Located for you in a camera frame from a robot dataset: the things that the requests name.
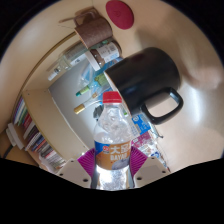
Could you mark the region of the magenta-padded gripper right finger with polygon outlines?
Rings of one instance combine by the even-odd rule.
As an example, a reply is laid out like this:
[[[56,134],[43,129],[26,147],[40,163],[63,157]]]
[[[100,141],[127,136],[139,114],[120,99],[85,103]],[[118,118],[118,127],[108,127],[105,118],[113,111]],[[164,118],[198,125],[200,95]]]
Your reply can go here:
[[[131,148],[128,171],[131,189],[143,187],[169,174],[169,170],[155,156],[148,157],[137,148]]]

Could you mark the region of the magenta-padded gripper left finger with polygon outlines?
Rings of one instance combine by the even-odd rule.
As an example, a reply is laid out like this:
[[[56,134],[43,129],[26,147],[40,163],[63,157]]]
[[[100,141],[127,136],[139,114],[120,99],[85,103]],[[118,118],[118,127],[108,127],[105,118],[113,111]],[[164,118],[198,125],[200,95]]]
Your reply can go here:
[[[88,150],[78,159],[68,160],[57,175],[81,187],[95,189],[98,183],[98,174],[94,149]]]

